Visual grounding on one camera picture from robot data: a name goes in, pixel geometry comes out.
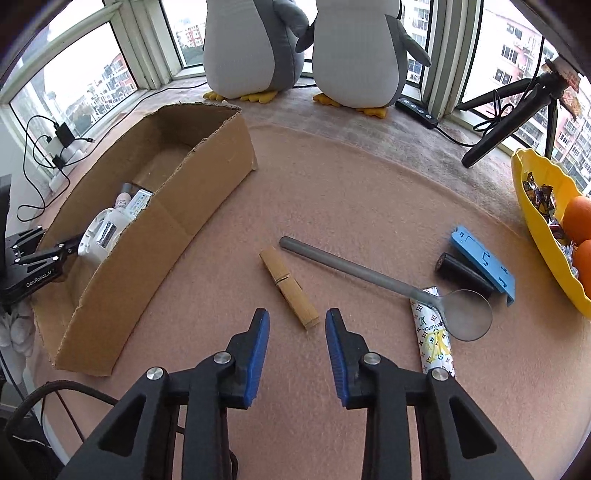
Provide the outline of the white patterned lighter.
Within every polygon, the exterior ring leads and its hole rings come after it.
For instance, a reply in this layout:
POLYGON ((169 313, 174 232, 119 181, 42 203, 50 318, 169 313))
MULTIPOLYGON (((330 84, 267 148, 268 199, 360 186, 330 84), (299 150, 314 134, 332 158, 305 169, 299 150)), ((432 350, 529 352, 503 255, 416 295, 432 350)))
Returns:
POLYGON ((450 334, 440 313, 413 299, 410 305, 423 372, 427 374, 434 368, 441 368, 455 377, 450 334))

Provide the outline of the wooden clothespin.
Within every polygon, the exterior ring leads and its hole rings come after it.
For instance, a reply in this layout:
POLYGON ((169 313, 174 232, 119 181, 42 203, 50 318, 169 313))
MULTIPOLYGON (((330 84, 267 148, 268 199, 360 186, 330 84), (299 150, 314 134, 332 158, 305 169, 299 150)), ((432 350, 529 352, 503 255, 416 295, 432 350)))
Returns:
POLYGON ((283 262, 280 253, 273 246, 269 246, 259 253, 259 257, 273 278, 274 285, 279 288, 281 295, 287 301, 287 305, 290 306, 297 320, 300 321, 301 326, 305 330, 314 328, 320 321, 320 314, 312 305, 308 295, 304 293, 300 283, 294 278, 290 268, 283 262))

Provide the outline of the white round device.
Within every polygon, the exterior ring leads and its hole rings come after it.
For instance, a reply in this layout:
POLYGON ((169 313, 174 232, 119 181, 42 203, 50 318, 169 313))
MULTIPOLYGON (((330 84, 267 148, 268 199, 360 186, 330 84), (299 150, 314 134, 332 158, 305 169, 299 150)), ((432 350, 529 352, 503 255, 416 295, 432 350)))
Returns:
POLYGON ((107 208, 101 211, 82 235, 78 256, 98 266, 109 255, 130 222, 131 218, 123 210, 107 208))

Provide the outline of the pink cosmetic bottle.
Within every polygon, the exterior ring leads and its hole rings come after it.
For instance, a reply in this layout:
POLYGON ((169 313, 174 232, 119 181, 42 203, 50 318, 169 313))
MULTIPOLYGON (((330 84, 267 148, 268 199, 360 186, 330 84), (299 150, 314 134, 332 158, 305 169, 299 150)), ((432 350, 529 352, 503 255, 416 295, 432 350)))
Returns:
POLYGON ((124 183, 120 193, 117 195, 114 208, 123 211, 130 203, 132 198, 133 185, 131 183, 124 183))

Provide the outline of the white power adapter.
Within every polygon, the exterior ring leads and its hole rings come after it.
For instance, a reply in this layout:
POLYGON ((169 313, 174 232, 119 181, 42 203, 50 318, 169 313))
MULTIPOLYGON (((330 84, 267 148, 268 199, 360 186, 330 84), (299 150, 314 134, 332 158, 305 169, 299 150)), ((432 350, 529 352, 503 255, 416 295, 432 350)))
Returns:
POLYGON ((124 215, 130 220, 136 219, 140 212, 148 205, 151 197, 151 192, 145 189, 139 189, 124 208, 124 215))

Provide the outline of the white power strip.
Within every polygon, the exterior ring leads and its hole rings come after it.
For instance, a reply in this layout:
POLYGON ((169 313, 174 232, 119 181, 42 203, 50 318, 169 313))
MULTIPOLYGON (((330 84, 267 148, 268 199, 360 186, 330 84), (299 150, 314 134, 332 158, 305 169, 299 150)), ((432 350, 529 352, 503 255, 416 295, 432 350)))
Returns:
POLYGON ((57 137, 52 137, 45 145, 45 150, 50 159, 52 167, 52 179, 49 182, 49 189, 57 194, 63 185, 69 180, 69 173, 75 167, 75 162, 85 155, 83 149, 92 139, 75 138, 74 141, 65 147, 57 137))

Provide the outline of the black charger plug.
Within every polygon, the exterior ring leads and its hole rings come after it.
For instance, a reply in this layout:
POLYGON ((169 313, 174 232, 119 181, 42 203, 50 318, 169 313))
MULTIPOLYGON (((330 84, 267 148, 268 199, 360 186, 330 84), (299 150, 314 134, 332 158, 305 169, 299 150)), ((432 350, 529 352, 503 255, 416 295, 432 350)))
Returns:
POLYGON ((55 127, 55 134, 58 138, 59 142, 64 148, 69 147, 75 140, 75 136, 68 127, 68 125, 63 122, 61 124, 54 124, 55 127))

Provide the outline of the brown cardboard box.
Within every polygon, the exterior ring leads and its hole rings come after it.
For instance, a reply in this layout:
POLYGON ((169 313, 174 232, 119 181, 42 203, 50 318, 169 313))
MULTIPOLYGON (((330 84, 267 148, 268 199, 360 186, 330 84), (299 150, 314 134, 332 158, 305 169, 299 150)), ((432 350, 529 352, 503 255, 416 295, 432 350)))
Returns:
POLYGON ((112 373, 153 295, 199 230, 256 170, 238 106, 165 105, 121 135, 71 189, 40 243, 83 233, 126 182, 152 196, 98 266, 81 256, 37 291, 35 322, 54 368, 112 373))

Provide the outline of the orange fruit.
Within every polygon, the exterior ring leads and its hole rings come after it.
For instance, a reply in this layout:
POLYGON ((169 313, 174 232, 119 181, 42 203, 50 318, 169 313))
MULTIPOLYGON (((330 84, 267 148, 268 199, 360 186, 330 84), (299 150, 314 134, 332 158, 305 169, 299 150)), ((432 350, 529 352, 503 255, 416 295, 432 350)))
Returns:
POLYGON ((591 237, 591 201, 579 195, 573 197, 567 204, 561 226, 566 235, 580 245, 591 237))
POLYGON ((573 266, 578 271, 578 280, 583 286, 585 294, 591 297, 591 240, 585 240, 578 245, 573 254, 573 266))

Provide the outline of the wrapped candies pile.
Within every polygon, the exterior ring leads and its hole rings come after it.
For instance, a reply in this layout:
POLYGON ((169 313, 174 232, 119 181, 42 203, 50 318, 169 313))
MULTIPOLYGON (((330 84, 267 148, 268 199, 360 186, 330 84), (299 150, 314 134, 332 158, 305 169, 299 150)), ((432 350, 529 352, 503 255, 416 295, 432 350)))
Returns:
POLYGON ((528 172, 522 185, 526 196, 534 206, 534 208, 542 215, 547 226, 549 227, 558 248, 565 256, 569 265, 571 273, 579 278, 579 271, 574 266, 573 255, 576 251, 575 243, 566 234, 556 217, 556 198, 554 190, 551 185, 539 185, 532 172, 528 172))

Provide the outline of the large grey penguin plush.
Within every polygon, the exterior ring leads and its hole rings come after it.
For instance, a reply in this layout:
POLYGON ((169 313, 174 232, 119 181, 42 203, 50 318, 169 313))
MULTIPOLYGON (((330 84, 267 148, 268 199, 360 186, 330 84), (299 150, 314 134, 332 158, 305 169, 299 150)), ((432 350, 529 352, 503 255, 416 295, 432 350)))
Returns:
POLYGON ((310 21, 294 1, 206 3, 204 71, 213 102, 267 104, 290 90, 304 70, 297 41, 310 21))

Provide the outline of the yellow fruit bowl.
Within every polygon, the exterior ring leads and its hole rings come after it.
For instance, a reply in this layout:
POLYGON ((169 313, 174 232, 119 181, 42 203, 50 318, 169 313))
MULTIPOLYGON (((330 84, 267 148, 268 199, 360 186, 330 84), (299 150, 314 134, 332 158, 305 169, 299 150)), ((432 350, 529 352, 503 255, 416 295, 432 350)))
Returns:
POLYGON ((548 223, 526 194, 523 182, 532 173, 538 185, 553 187, 556 199, 556 216, 562 219, 567 204, 580 195, 575 182, 562 169, 540 156, 533 149, 518 149, 512 155, 512 175, 517 199, 529 232, 552 275, 576 309, 590 318, 590 299, 583 285, 572 274, 567 258, 556 243, 548 223))

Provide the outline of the black remote control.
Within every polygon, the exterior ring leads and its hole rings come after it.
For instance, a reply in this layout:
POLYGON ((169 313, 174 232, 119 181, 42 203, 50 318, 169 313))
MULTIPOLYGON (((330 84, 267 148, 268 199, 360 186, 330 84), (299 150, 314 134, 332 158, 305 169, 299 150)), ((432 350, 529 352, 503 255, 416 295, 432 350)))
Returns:
POLYGON ((430 114, 420 102, 417 102, 413 98, 401 96, 394 105, 427 129, 433 130, 438 126, 437 118, 430 114))

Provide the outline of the small grey penguin plush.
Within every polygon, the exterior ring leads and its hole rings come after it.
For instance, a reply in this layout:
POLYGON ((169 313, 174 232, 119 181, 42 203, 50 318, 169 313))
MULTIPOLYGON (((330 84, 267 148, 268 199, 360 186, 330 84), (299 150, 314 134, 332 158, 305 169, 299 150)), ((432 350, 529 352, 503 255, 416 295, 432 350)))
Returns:
POLYGON ((312 100, 387 117, 406 85, 408 58, 431 65, 405 30, 402 9, 401 1, 318 1, 315 21, 297 41, 297 51, 312 49, 320 89, 312 100))

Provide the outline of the black tripod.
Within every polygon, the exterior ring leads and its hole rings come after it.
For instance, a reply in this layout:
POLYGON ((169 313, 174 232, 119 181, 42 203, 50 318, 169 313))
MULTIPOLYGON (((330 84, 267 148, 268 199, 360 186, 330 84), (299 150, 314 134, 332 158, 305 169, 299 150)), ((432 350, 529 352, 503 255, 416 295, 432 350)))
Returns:
POLYGON ((516 133, 544 107, 548 108, 548 126, 545 153, 551 155, 556 136, 558 121, 558 104, 561 104, 576 119, 579 113, 573 106, 569 106, 564 99, 568 88, 577 92, 580 83, 579 72, 562 55, 555 60, 547 59, 545 66, 548 71, 530 79, 524 78, 510 83, 475 99, 460 103, 458 110, 467 111, 488 103, 500 103, 503 99, 522 94, 519 103, 503 116, 498 110, 499 121, 492 129, 483 135, 482 139, 472 146, 462 159, 466 168, 471 168, 497 145, 516 133))

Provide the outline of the blue plastic bracket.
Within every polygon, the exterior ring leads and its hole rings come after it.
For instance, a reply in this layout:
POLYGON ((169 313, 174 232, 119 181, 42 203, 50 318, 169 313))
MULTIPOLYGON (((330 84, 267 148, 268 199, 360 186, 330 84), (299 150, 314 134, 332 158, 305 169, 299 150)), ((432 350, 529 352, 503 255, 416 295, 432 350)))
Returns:
POLYGON ((495 289, 505 294, 507 305, 515 302, 516 284, 512 273, 466 227, 459 225, 451 233, 451 244, 471 263, 495 289))

